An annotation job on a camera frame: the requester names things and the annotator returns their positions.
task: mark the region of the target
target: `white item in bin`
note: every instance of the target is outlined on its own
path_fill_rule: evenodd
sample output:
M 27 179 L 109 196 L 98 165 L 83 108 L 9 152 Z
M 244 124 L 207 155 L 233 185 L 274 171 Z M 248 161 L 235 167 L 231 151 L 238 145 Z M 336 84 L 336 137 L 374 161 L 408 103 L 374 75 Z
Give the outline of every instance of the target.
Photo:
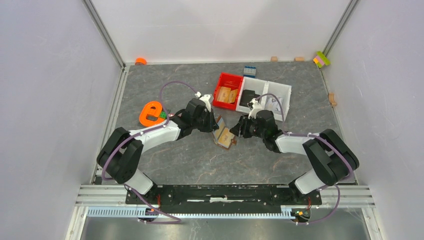
M 283 105 L 283 98 L 279 96 L 277 96 L 277 98 L 281 105 Z M 268 98 L 266 99 L 265 110 L 269 110 L 275 114 L 281 115 L 280 105 L 278 104 L 277 100 L 271 95 L 268 95 Z

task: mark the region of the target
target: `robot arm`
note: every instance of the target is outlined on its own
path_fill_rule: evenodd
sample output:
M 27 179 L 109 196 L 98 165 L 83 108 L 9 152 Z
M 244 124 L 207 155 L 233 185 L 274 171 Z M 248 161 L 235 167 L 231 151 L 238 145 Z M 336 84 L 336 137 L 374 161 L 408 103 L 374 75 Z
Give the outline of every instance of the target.
M 218 129 L 214 112 L 209 102 L 210 95 L 193 98 L 185 109 L 178 111 L 169 118 L 169 123 L 163 128 L 157 126 L 127 131 L 119 127 L 113 131 L 104 147 L 97 156 L 97 163 L 104 167 L 112 152 L 130 136 L 138 135 L 122 146 L 125 151 L 117 152 L 109 162 L 106 172 L 118 183 L 126 184 L 140 194 L 146 194 L 154 185 L 144 173 L 137 169 L 140 156 L 145 151 L 171 141 L 180 140 L 192 133 L 194 129 L 211 133 Z
M 273 112 L 264 110 L 256 99 L 250 102 L 250 107 L 250 113 L 242 115 L 230 132 L 243 138 L 262 138 L 266 148 L 275 153 L 307 156 L 313 169 L 289 184 L 296 196 L 304 196 L 325 185 L 333 186 L 349 174 L 347 166 L 326 144 L 311 137 L 311 134 L 284 134 L 278 129 Z M 359 167 L 357 157 L 336 132 L 326 129 L 314 135 L 326 140 L 339 151 L 353 170 Z

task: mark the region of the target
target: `colorful block toy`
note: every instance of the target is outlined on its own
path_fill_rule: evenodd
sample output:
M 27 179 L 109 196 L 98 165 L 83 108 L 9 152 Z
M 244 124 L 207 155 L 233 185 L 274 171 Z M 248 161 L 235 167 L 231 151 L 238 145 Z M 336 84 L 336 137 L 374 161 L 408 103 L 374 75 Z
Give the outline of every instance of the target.
M 323 66 L 328 66 L 331 64 L 330 60 L 324 56 L 324 54 L 320 51 L 316 52 L 316 57 L 313 59 L 313 62 L 318 66 L 318 68 L 322 68 Z
M 244 66 L 243 77 L 255 78 L 256 67 L 254 66 Z

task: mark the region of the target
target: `gray floor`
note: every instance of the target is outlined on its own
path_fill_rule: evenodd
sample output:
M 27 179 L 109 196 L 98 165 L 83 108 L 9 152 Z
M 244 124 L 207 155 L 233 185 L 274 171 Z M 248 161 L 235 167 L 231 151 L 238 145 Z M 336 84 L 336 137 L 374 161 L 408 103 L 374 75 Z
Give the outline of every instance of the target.
M 245 65 L 256 67 L 258 79 L 292 86 L 285 130 L 316 133 L 327 128 L 340 132 L 330 107 L 324 80 L 313 62 L 207 63 L 131 66 L 116 121 L 127 130 L 142 128 L 144 105 L 157 101 L 160 87 L 183 81 L 202 94 L 213 94 L 221 72 L 242 75 Z M 172 113 L 186 107 L 193 92 L 180 84 L 163 92 Z M 233 127 L 241 113 L 215 107 Z M 165 143 L 144 153 L 138 166 L 157 184 L 289 183 L 311 169 L 305 156 L 268 151 L 259 138 L 238 138 L 225 150 L 214 144 L 210 133 L 193 131 L 181 140 Z
M 313 209 L 312 220 L 329 209 Z M 361 209 L 338 209 L 323 222 L 295 226 L 279 219 L 183 219 L 180 225 L 144 225 L 136 218 L 89 217 L 82 240 L 369 240 Z

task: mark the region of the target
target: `orange toy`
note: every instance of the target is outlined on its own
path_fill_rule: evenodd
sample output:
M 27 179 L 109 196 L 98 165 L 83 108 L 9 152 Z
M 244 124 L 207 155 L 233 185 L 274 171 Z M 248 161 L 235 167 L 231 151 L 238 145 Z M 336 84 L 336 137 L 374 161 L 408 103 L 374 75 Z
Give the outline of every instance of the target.
M 144 58 L 139 57 L 135 60 L 135 65 L 146 65 L 146 64 L 147 64 L 147 61 Z
M 138 120 L 140 121 L 141 125 L 145 127 L 151 127 L 156 124 L 160 124 L 164 121 L 163 118 L 160 118 L 159 115 L 161 115 L 162 112 L 162 105 L 158 101 L 151 101 L 147 103 L 143 110 L 140 113 L 140 117 Z M 149 120 L 148 117 L 155 117 L 157 118 L 155 121 Z

